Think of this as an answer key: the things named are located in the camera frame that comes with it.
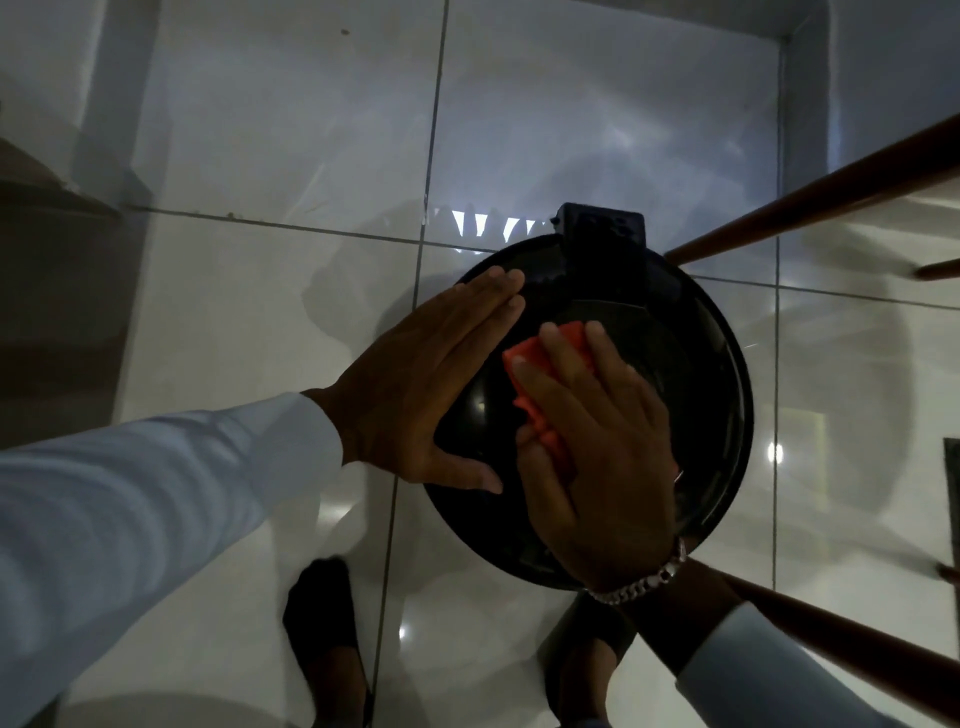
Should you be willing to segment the person's right forearm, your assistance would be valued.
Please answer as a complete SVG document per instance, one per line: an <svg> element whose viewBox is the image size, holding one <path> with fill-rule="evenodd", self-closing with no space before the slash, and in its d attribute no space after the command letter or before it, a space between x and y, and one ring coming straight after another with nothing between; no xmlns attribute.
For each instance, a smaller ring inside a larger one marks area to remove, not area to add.
<svg viewBox="0 0 960 728"><path fill-rule="evenodd" d="M708 566L619 606L707 728L908 728L814 660Z"/></svg>

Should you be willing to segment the person's left hand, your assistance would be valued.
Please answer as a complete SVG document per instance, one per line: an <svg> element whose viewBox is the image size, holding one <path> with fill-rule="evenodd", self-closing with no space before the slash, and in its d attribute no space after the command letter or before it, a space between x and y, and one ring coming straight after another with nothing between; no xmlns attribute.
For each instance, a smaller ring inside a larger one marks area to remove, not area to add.
<svg viewBox="0 0 960 728"><path fill-rule="evenodd" d="M342 464L362 462L409 483L462 391L519 321L521 270L492 266L427 300L377 338L337 379L306 391L342 443Z"/></svg>

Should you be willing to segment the person's right black shoe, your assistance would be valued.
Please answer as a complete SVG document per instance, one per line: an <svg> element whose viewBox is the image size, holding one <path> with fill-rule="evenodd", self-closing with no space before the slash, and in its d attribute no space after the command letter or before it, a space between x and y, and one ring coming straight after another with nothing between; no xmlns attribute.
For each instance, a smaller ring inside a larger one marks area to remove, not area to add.
<svg viewBox="0 0 960 728"><path fill-rule="evenodd" d="M612 678L637 637L629 619L579 593L537 652L544 693L558 728L612 728Z"/></svg>

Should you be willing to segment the dark wooden furniture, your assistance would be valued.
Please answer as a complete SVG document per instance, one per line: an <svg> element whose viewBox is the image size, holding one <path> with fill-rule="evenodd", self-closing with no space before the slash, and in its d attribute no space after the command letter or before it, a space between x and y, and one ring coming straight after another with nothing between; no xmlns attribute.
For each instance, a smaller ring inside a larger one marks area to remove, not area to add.
<svg viewBox="0 0 960 728"><path fill-rule="evenodd" d="M0 451L112 422L148 228L0 139Z"/></svg>

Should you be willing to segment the black round bin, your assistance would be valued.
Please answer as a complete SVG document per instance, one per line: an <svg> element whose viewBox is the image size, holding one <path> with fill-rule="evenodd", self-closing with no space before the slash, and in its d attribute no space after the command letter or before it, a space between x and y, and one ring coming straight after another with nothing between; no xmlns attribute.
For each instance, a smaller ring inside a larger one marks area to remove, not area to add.
<svg viewBox="0 0 960 728"><path fill-rule="evenodd" d="M523 315L441 419L436 443L479 460L502 494L425 491L442 520L473 552L534 585L578 591L530 524L517 469L515 436L525 415L514 405L502 354L535 337L541 324L599 322L620 356L650 383L669 412L678 464L678 536L693 552L733 503L753 443L749 370L719 308L690 276L646 246L641 213L566 202L554 233L517 242L475 263L468 283L491 265L525 277Z"/></svg>

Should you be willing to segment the person's black shoe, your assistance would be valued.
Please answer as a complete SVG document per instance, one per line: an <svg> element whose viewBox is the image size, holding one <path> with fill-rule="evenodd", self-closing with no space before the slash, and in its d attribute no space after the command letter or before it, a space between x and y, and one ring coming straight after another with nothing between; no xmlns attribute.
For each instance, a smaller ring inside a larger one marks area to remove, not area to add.
<svg viewBox="0 0 960 728"><path fill-rule="evenodd" d="M537 652L544 693L558 728L612 728L612 678L637 637L629 619L579 593Z"/></svg>
<svg viewBox="0 0 960 728"><path fill-rule="evenodd" d="M282 625L308 687L312 728L370 728L375 699L359 650L350 569L316 559L289 589Z"/></svg>

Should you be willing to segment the person's right hand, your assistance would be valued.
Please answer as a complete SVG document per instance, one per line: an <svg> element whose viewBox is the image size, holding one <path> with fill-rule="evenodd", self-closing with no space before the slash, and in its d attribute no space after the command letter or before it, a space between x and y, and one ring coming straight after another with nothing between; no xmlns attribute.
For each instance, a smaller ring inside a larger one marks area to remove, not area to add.
<svg viewBox="0 0 960 728"><path fill-rule="evenodd" d="M537 401L538 385L551 377L522 358L512 370L576 468L572 481L562 484L574 525L534 531L571 577L606 594L653 576L675 552L679 470L668 410L656 389L622 359L598 321L589 321L584 333L609 394L609 423L552 423Z"/></svg>

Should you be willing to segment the person's left forearm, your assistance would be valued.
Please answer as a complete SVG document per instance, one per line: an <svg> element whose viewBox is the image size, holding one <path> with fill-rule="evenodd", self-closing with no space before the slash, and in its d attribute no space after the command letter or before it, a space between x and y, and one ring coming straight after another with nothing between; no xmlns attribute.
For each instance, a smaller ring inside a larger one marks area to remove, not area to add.
<svg viewBox="0 0 960 728"><path fill-rule="evenodd" d="M0 728L342 462L330 418L296 393L0 451Z"/></svg>

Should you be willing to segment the person's left black shoe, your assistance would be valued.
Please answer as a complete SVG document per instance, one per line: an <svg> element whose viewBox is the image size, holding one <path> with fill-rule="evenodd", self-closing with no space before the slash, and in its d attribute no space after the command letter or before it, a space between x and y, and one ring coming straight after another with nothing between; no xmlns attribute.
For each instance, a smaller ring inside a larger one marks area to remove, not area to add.
<svg viewBox="0 0 960 728"><path fill-rule="evenodd" d="M370 728L375 699L359 650L350 569L316 559L289 589L282 625L308 687L312 728Z"/></svg>

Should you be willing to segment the orange cleaning cloth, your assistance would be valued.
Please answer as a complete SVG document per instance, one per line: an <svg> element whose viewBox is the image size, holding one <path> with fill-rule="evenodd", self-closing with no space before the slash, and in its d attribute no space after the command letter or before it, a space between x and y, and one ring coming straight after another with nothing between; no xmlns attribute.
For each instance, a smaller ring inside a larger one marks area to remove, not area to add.
<svg viewBox="0 0 960 728"><path fill-rule="evenodd" d="M562 323L558 326L558 331L577 352L586 370L591 374L596 374L594 357L586 339L584 322L570 321ZM513 371L514 361L521 358L546 376L558 381L558 373L549 358L547 350L539 337L533 336L515 346L505 349L501 354L501 358L504 369L515 391L515 397L512 402L513 405L526 414L526 424L534 431L536 439L546 450L546 453L550 455L558 480L561 484L568 485L576 477L577 473L570 450L562 436L555 430L553 425L550 424L544 412L529 396L523 388L522 383L517 380Z"/></svg>

